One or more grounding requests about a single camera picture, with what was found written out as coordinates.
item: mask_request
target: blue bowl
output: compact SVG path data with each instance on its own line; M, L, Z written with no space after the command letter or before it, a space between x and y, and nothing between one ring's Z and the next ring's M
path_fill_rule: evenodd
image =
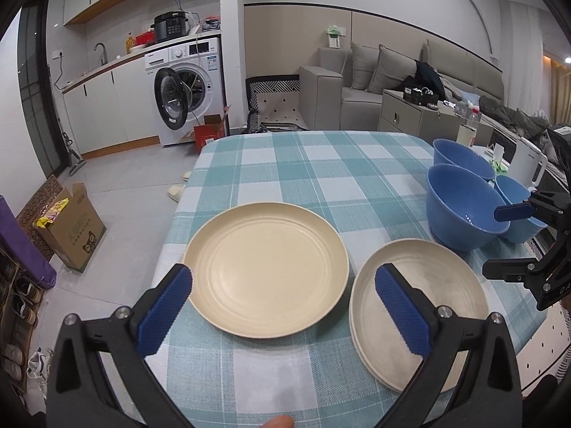
M477 155L470 148L450 141L449 139L438 138L432 142L434 147L434 164L454 164L458 167L470 170L484 180L493 180L496 172L492 166L481 156Z
M521 183L507 177L507 175L498 175L496 177L496 191L506 204L519 204L529 198L531 194ZM530 238L535 237L545 227L547 225L535 217L524 220L512 220L509 230L502 235L502 238L512 243L525 243Z
M454 251L466 252L490 243L509 229L509 222L494 219L501 196L469 170L438 164L426 177L426 217L439 241Z

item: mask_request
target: checkered tablecloth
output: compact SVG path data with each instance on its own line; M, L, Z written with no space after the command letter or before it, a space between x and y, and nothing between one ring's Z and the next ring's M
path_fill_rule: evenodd
M404 134L299 132L235 136L202 150L178 205L156 268L155 286L181 261L188 241L214 215L254 201L283 201L324 217L350 259L347 290L315 326L257 341L218 330L186 303L150 367L198 428L258 427L289 413L297 427L370 428L397 394L362 365L349 334L355 273L378 248L398 238L429 239L426 170L432 147ZM249 240L252 257L256 240ZM521 285L481 275L490 258L529 257L522 245L496 240L466 261L490 311L506 318L520 351L545 319ZM435 411L442 410L446 396Z

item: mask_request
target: screw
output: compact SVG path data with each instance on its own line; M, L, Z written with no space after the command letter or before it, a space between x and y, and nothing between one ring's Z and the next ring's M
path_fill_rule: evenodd
M118 319L126 319L131 314L131 309L129 307L120 307L115 310L115 317Z
M494 323L503 323L503 322L504 322L504 317L502 317L499 312L492 312L492 322L494 322Z
M452 317L452 309L448 306L440 306L438 308L438 315L441 316L443 319L449 319Z
M64 318L64 324L66 325L73 325L74 323L76 323L78 317L75 314L69 314L66 316L66 318Z

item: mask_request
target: plate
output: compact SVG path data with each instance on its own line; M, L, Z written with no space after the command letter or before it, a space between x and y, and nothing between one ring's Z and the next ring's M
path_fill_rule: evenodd
M349 258L335 229L286 203L218 214L188 244L190 302L210 323L246 338L278 338L321 320L347 285Z
M385 386L402 392L422 357L412 354L375 291L375 273L393 263L412 287L435 306L448 305L458 316L485 319L484 291L472 269L449 249L431 241L397 240L383 246L365 263L349 300L351 337L366 369ZM442 391L456 386L467 352L458 353Z

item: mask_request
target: washing machine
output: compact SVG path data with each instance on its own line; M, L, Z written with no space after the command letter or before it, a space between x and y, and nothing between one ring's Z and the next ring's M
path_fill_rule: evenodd
M162 146L194 141L205 114L224 115L220 39L187 41L145 55Z

